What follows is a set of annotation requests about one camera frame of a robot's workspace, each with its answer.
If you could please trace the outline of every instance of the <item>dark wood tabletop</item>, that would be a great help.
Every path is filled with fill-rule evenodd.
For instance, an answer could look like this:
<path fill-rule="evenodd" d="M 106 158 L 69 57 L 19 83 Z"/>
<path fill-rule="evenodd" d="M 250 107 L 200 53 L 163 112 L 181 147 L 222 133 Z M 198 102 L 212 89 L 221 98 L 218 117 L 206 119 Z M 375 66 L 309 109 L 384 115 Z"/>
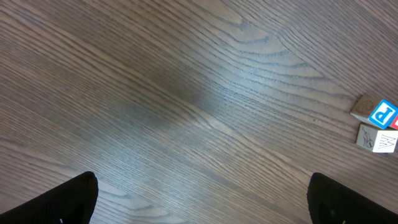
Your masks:
<path fill-rule="evenodd" d="M 86 171 L 92 223 L 311 223 L 321 172 L 398 213 L 396 0 L 1 1 L 0 213 Z"/>

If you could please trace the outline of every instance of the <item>cube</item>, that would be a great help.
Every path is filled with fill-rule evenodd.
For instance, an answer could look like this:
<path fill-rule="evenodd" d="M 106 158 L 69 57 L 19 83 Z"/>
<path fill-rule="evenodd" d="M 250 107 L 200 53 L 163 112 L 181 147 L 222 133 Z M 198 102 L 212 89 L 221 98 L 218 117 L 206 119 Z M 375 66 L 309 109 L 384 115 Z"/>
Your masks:
<path fill-rule="evenodd" d="M 362 123 L 359 127 L 356 144 L 371 152 L 392 153 L 397 146 L 397 140 L 398 130 L 383 130 Z"/>
<path fill-rule="evenodd" d="M 364 123 L 386 129 L 397 116 L 398 108 L 387 100 L 363 95 L 350 114 Z"/>
<path fill-rule="evenodd" d="M 398 129 L 398 115 L 396 116 L 395 120 L 390 124 L 390 127 L 394 129 Z"/>

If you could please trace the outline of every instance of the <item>red block face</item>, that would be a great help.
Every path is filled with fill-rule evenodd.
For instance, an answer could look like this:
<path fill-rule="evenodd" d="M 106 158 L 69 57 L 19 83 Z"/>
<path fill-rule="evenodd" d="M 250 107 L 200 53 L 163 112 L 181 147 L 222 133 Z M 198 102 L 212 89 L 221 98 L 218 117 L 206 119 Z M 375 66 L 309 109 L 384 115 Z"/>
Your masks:
<path fill-rule="evenodd" d="M 394 121 L 391 123 L 391 127 L 398 129 L 398 115 L 397 117 L 394 119 Z"/>

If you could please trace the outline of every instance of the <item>blue block face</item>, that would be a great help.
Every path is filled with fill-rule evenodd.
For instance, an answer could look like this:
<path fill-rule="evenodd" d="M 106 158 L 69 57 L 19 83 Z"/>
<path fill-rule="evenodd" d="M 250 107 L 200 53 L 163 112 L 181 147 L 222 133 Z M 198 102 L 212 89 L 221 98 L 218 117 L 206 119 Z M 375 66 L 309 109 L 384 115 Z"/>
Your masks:
<path fill-rule="evenodd" d="M 369 120 L 381 129 L 386 129 L 398 114 L 398 108 L 387 100 L 382 100 L 370 115 Z"/>

